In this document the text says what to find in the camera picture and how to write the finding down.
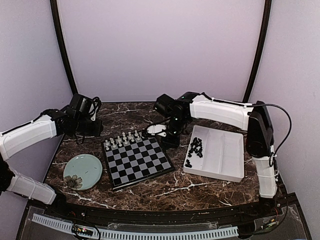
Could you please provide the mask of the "white plastic tray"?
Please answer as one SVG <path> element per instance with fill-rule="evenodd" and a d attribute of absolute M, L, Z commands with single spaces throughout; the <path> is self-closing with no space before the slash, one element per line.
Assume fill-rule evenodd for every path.
<path fill-rule="evenodd" d="M 190 160 L 192 167 L 189 168 L 185 167 L 186 154 L 183 163 L 185 173 L 236 183 L 242 181 L 244 178 L 242 134 L 195 125 L 190 143 L 194 137 L 202 139 L 203 158 L 193 156 Z"/>

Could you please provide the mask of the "black and white chessboard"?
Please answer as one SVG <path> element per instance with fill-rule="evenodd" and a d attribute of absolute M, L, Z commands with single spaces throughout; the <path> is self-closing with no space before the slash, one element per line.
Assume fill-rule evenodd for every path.
<path fill-rule="evenodd" d="M 109 143 L 108 151 L 105 149 L 105 141 L 101 142 L 101 147 L 114 191 L 175 170 L 155 137 L 128 141 L 121 145 L 115 141 L 115 149 L 110 141 Z"/>

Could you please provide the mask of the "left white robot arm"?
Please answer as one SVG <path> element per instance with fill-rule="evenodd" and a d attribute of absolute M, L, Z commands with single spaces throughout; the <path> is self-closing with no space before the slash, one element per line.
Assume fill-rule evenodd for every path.
<path fill-rule="evenodd" d="M 67 218 L 70 206 L 60 194 L 43 183 L 50 157 L 64 135 L 98 137 L 102 121 L 95 116 L 68 115 L 58 109 L 47 109 L 34 120 L 0 134 L 0 191 L 11 192 L 51 205 L 60 218 Z"/>

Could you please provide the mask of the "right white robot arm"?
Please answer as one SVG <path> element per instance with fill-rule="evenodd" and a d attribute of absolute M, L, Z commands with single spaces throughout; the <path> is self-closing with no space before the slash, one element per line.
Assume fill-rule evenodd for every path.
<path fill-rule="evenodd" d="M 277 184 L 274 176 L 274 128 L 267 108 L 262 101 L 240 103 L 209 97 L 204 92 L 186 92 L 173 99 L 162 94 L 156 99 L 154 109 L 168 120 L 161 142 L 168 148 L 177 148 L 180 135 L 192 119 L 205 119 L 228 124 L 247 132 L 246 151 L 257 166 L 259 195 L 264 198 L 255 205 L 255 213 L 266 217 L 275 208 L 272 198 Z"/>

